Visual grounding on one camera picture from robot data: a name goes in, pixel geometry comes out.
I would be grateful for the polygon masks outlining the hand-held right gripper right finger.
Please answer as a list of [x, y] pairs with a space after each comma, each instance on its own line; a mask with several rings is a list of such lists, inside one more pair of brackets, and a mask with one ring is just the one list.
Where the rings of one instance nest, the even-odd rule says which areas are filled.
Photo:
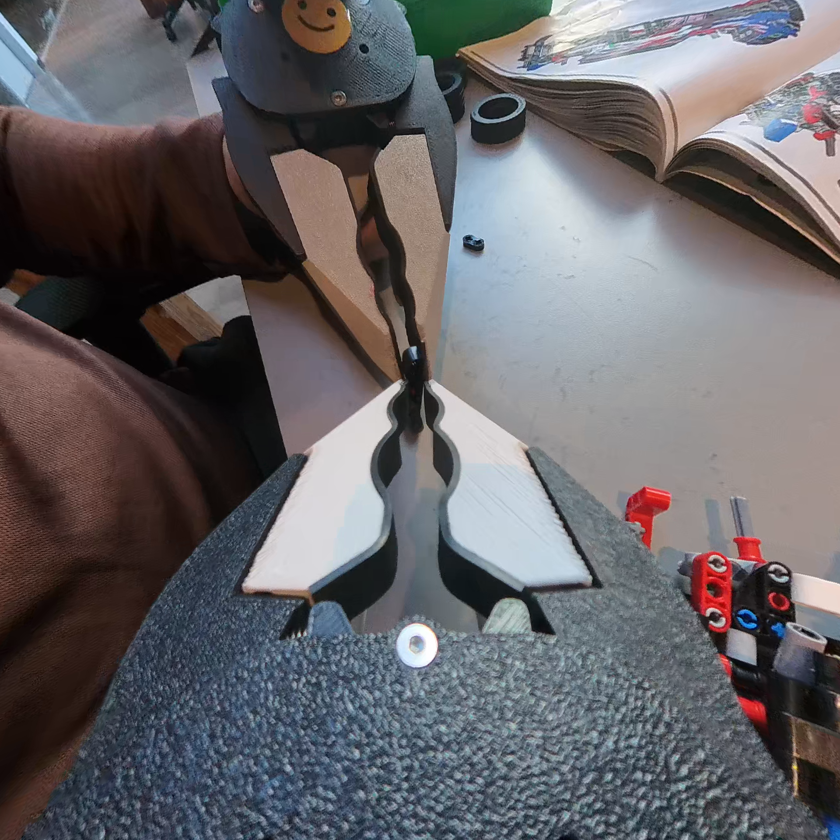
[[435, 381], [425, 384], [433, 462], [444, 482], [437, 563], [446, 588], [483, 618], [504, 599], [592, 588], [529, 447]]

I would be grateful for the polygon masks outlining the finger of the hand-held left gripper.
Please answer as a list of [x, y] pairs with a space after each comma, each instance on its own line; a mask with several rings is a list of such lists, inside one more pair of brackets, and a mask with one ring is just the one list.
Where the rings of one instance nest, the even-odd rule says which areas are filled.
[[302, 268], [360, 351], [390, 382], [402, 378], [392, 332], [359, 252], [359, 225], [340, 168], [306, 150], [270, 159], [304, 252]]
[[371, 197], [388, 258], [374, 270], [377, 302], [395, 341], [425, 357], [434, 377], [445, 300], [449, 232], [445, 228], [427, 140], [398, 134], [374, 158]]

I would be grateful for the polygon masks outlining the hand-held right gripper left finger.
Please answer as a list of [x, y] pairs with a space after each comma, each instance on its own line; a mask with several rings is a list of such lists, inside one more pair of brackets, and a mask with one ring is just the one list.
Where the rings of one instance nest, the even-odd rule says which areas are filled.
[[402, 466], [406, 412], [400, 381], [310, 447], [255, 551], [244, 594], [336, 602], [355, 618], [389, 590], [397, 548], [388, 488]]

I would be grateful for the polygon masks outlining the person's left forearm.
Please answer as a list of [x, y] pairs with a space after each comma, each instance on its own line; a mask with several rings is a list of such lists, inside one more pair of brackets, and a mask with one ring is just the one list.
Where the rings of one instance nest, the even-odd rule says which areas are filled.
[[293, 268], [238, 181], [219, 113], [120, 127], [2, 107], [1, 223], [2, 278], [186, 289]]

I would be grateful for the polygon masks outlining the grey desk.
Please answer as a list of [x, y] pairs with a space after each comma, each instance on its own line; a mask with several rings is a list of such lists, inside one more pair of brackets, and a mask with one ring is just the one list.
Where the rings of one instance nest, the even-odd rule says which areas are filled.
[[[609, 511], [669, 490], [654, 552], [724, 549], [746, 497], [764, 556], [838, 579], [838, 279], [528, 114], [502, 146], [458, 125], [434, 378]], [[339, 153], [354, 209], [376, 152]], [[486, 241], [482, 254], [462, 237]], [[304, 274], [247, 281], [290, 454], [383, 390]], [[403, 438], [391, 484], [399, 565], [362, 627], [404, 615], [476, 624], [433, 559], [442, 483], [432, 436]]]

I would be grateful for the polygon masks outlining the person's left hand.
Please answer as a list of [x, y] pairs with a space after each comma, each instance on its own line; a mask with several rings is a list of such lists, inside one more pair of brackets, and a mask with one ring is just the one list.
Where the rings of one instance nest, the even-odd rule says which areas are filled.
[[259, 207], [254, 203], [251, 195], [246, 190], [235, 164], [233, 163], [228, 149], [227, 135], [223, 137], [222, 152], [227, 181], [237, 200], [250, 213], [256, 215], [257, 217], [264, 218], [263, 213], [261, 213]]

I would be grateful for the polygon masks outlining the black toy tire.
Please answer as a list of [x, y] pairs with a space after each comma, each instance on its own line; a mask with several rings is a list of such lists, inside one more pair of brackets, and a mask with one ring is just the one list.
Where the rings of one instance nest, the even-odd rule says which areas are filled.
[[458, 123], [466, 112], [466, 79], [456, 69], [436, 69], [435, 78], [444, 95], [453, 123]]
[[527, 121], [527, 102], [514, 93], [498, 93], [480, 99], [470, 114], [470, 136], [484, 145], [500, 145], [522, 135]]

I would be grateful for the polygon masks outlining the person's black trousers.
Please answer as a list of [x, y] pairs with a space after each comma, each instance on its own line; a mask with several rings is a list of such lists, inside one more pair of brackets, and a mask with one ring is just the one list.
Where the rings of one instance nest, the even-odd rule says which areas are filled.
[[233, 318], [221, 335], [185, 347], [176, 368], [187, 391], [214, 405], [238, 432], [264, 479], [287, 460], [250, 316]]

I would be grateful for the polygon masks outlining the green round object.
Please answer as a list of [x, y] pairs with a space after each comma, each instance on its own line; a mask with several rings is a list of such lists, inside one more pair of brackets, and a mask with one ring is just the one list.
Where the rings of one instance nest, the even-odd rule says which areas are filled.
[[550, 15], [552, 1], [400, 1], [418, 55], [455, 56], [464, 46], [518, 31]]

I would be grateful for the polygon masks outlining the toy brick vehicle chassis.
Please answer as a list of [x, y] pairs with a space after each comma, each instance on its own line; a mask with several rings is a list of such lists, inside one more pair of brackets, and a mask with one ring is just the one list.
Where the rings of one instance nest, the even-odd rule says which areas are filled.
[[787, 626], [798, 607], [837, 619], [838, 583], [766, 560], [748, 500], [731, 497], [730, 506], [737, 555], [686, 553], [675, 582], [707, 630], [745, 716], [768, 741], [768, 681]]

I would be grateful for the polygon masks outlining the open instruction book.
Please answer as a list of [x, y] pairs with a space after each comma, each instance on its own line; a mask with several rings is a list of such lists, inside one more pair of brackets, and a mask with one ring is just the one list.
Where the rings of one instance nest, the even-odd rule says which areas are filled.
[[838, 2], [563, 2], [458, 57], [659, 182], [747, 197], [838, 263], [838, 50]]

